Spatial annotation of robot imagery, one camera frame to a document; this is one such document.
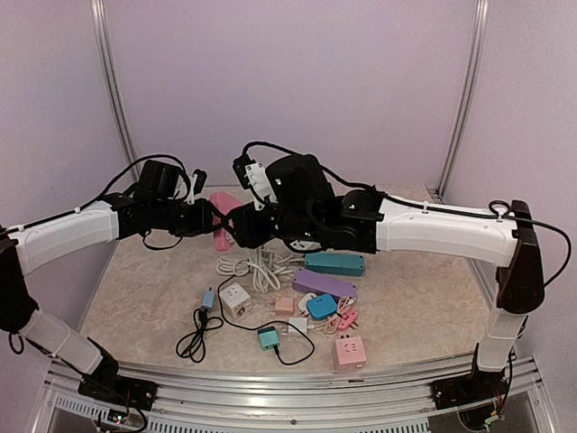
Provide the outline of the pink triangular socket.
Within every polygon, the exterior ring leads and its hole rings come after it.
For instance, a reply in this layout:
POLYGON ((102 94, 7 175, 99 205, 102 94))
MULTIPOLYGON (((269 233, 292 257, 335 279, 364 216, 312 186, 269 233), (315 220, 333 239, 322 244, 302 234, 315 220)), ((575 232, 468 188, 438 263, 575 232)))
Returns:
MULTIPOLYGON (((216 209, 225 216, 232 209, 239 207, 242 204, 240 200, 223 191, 217 191, 211 194, 209 200, 216 209)), ((226 252, 230 250, 235 243, 234 238, 224 228, 220 228, 213 232, 213 240, 215 249, 218 252, 226 252)))

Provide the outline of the white cube socket adapter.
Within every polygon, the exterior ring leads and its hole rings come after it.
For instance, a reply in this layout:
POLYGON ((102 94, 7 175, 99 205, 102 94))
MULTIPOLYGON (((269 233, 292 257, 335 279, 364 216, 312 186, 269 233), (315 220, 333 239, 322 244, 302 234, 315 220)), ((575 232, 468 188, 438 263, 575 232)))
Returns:
POLYGON ((225 309, 235 319, 245 316, 252 309, 252 298, 239 283, 228 285, 219 294, 225 309))

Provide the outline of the light blue charger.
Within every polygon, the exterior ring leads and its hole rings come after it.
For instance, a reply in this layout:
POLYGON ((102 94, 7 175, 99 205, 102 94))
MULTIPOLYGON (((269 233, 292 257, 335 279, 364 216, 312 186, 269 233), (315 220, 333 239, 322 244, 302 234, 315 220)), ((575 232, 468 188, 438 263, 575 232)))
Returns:
POLYGON ((214 304, 215 304, 215 292, 213 291, 212 288, 209 288, 203 294, 200 310, 205 312, 211 311, 214 307, 214 304))

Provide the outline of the pink charger plug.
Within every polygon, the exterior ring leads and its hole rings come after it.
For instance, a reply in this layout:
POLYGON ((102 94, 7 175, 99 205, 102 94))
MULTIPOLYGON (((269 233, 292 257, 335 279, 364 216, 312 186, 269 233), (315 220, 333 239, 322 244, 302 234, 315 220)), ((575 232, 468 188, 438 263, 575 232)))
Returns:
POLYGON ((269 304, 270 310, 279 316, 291 316, 295 311, 295 301, 291 297, 277 297, 269 304))

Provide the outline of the small white plug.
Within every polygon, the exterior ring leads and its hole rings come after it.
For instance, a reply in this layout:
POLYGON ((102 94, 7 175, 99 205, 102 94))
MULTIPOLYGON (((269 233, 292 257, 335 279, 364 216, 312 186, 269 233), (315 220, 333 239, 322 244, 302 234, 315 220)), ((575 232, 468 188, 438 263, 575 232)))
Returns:
POLYGON ((315 297, 316 297, 315 293, 308 292, 298 301, 298 311, 301 315, 308 314, 307 303, 310 300, 314 299, 315 297))

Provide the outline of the blue plug adapter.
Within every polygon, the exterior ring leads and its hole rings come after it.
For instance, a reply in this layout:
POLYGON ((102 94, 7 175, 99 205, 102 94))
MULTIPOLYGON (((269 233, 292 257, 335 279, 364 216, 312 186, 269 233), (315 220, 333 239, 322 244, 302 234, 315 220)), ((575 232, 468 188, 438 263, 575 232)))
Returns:
POLYGON ((313 320, 324 320, 337 311, 337 302, 330 294, 316 296, 307 302, 307 311, 313 320))

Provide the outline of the white usb charger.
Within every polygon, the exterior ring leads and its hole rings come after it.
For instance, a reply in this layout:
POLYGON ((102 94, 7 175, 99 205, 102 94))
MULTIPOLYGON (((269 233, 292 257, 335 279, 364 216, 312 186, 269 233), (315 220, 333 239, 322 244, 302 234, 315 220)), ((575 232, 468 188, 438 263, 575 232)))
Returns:
POLYGON ((313 330, 314 326, 309 323, 307 318, 288 318, 287 324, 283 327, 283 334, 288 336, 306 335, 313 330))

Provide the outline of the teal usb charger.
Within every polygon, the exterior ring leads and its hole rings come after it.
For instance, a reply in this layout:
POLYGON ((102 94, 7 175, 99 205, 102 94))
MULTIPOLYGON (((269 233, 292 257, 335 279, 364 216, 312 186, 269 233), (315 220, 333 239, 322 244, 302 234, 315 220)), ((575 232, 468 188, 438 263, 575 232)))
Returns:
POLYGON ((264 327, 257 331, 257 336, 263 351, 274 350, 279 347, 279 333, 275 327, 264 327))

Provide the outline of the pink socket adapter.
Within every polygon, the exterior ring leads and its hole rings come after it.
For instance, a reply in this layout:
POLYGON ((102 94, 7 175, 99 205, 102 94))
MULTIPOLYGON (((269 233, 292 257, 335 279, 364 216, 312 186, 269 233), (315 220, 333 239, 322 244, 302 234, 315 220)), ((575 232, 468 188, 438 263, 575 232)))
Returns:
POLYGON ((357 309, 349 309, 348 311, 342 313, 337 325, 337 330, 339 332, 344 332, 348 329, 355 330, 358 327, 356 322, 358 317, 359 313, 357 309))

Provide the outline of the pink cube socket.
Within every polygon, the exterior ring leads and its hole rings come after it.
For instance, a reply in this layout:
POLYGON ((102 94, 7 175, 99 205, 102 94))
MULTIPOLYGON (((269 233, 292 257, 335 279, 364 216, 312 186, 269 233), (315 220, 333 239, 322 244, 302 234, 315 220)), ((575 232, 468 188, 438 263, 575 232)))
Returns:
POLYGON ((338 373, 362 369, 367 363, 364 344, 360 336, 341 336, 333 345, 334 369, 338 373))

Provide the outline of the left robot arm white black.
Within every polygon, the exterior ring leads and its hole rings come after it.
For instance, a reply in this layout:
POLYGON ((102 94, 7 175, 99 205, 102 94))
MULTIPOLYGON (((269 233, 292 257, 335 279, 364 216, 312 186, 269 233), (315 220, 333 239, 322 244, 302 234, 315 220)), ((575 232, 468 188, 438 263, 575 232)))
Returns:
POLYGON ((25 278, 89 246, 163 230, 178 240, 233 230, 230 217, 198 193, 206 176, 187 174, 172 155, 141 157, 140 178, 126 191, 110 185, 80 207, 1 231, 1 328, 11 343, 29 342, 81 374, 107 401, 126 392, 117 361, 98 343, 42 310, 25 278))

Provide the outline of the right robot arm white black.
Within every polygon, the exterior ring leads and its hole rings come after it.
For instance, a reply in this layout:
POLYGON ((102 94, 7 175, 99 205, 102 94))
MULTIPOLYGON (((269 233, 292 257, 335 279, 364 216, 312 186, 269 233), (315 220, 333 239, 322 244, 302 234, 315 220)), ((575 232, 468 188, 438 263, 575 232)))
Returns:
POLYGON ((289 149, 268 165, 242 152, 233 169, 253 198, 227 216, 241 247, 279 239, 289 248, 306 244, 317 251, 439 253, 493 264, 496 299, 461 391, 478 401, 495 387, 550 283, 536 235, 540 222, 525 202, 494 200, 486 208, 437 205, 360 182, 348 182, 346 194, 338 196, 336 173, 316 156, 289 149))

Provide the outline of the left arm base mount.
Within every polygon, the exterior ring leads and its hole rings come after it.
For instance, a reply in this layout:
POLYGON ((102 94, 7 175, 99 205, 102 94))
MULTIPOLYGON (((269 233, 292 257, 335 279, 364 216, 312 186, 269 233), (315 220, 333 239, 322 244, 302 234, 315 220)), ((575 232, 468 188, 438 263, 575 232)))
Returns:
POLYGON ((78 393, 95 400, 139 410, 150 410, 155 401, 156 382, 122 376, 119 363, 98 343, 89 341, 103 356, 101 363, 89 375, 83 375, 78 393))

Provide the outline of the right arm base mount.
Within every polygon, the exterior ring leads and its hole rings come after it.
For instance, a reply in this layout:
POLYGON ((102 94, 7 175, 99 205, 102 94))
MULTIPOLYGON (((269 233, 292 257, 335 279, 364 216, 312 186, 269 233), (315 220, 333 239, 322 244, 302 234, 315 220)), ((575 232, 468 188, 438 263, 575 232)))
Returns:
POLYGON ((433 381, 431 384, 435 408, 444 410, 478 401, 504 397, 508 393, 509 381, 506 369, 499 372, 483 372, 478 366, 479 346, 475 347, 471 370, 452 378, 433 381))

